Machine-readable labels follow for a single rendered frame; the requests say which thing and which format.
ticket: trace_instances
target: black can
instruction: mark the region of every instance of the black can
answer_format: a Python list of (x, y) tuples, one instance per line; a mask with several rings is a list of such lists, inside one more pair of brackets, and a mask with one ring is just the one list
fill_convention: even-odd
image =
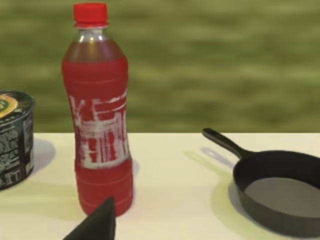
[(34, 98), (24, 92), (0, 90), (0, 191), (34, 169), (34, 106)]

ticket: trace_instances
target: white table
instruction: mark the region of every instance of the white table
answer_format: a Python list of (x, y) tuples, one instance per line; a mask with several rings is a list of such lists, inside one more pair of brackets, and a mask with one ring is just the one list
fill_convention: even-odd
[[(253, 151), (284, 149), (320, 156), (320, 134), (227, 134)], [(129, 134), (136, 196), (117, 218), (116, 240), (282, 240), (240, 214), (228, 197), (232, 169), (206, 147), (234, 155), (196, 133)], [(202, 163), (194, 160), (200, 157)], [(232, 200), (237, 208), (239, 202)], [(0, 192), (0, 240), (61, 240), (85, 215), (79, 207), (71, 133), (35, 134), (35, 171)]]

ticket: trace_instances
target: cast iron skillet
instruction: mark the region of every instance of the cast iron skillet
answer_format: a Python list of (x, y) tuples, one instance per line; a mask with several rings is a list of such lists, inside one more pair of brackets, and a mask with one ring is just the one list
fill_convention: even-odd
[(265, 178), (293, 179), (320, 190), (320, 158), (284, 150), (248, 151), (210, 128), (203, 129), (202, 134), (240, 159), (233, 168), (233, 180), (242, 207), (255, 221), (284, 235), (299, 238), (320, 236), (320, 216), (304, 217), (276, 211), (245, 193), (250, 184)]

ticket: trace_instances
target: red liquid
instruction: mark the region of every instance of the red liquid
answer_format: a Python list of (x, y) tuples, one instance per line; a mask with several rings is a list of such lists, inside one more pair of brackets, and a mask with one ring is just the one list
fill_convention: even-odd
[(62, 74), (73, 118), (80, 205), (89, 215), (114, 197), (120, 216), (133, 201), (126, 130), (127, 58), (110, 38), (74, 41), (63, 58)]

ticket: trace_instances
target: green background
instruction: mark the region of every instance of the green background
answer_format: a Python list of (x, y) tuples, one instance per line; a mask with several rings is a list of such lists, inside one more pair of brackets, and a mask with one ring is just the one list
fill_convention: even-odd
[[(0, 0), (0, 83), (71, 132), (60, 65), (74, 0)], [(129, 132), (320, 132), (318, 0), (109, 0), (128, 57)]]

